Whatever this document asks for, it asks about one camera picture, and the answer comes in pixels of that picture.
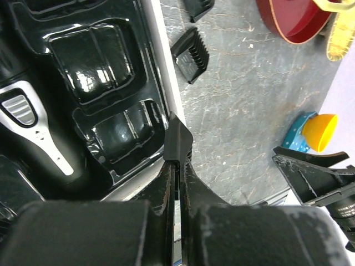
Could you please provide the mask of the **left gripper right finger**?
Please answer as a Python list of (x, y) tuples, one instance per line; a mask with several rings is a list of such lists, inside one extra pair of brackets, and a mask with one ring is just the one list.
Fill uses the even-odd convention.
[(180, 165), (186, 265), (350, 265), (325, 207), (233, 206)]

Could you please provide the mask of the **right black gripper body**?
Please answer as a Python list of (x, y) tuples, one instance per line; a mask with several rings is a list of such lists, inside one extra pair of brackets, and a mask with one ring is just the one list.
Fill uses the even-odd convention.
[(354, 252), (354, 166), (342, 170), (318, 167), (322, 181), (321, 200), (318, 207), (325, 207), (348, 239), (346, 249)]

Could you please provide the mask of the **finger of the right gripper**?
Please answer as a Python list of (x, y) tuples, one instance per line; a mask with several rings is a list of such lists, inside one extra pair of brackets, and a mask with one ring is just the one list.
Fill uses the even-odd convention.
[(345, 152), (313, 155), (284, 147), (273, 149), (274, 163), (302, 205), (329, 205), (348, 198), (348, 169), (332, 166), (348, 159)]

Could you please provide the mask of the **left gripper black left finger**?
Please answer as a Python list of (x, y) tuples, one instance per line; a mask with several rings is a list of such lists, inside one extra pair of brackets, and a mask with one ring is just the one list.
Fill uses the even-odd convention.
[(1, 244), (2, 265), (172, 265), (176, 166), (129, 201), (25, 206)]

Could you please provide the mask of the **black comb guard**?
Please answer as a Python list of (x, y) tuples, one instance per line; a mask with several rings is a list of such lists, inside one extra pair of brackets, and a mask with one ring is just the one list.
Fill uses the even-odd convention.
[(189, 84), (193, 84), (206, 71), (210, 55), (196, 27), (188, 29), (170, 50)]
[(165, 161), (183, 164), (192, 151), (193, 136), (178, 116), (171, 111), (169, 126), (165, 131), (164, 155)]
[(196, 23), (214, 6), (215, 0), (183, 0), (190, 22)]

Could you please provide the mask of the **black silver hair clipper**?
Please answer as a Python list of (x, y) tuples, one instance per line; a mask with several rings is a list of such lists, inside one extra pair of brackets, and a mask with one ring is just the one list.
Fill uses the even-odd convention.
[(25, 58), (1, 47), (1, 133), (40, 190), (75, 194), (90, 185), (84, 148), (66, 128), (54, 99)]

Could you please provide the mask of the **white clipper kit box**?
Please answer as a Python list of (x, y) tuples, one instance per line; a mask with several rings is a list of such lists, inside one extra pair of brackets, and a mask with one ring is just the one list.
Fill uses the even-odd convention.
[(1, 203), (129, 200), (163, 165), (171, 111), (184, 117), (159, 1), (2, 1), (1, 47), (21, 54), (84, 148), (90, 185), (40, 190), (1, 133)]

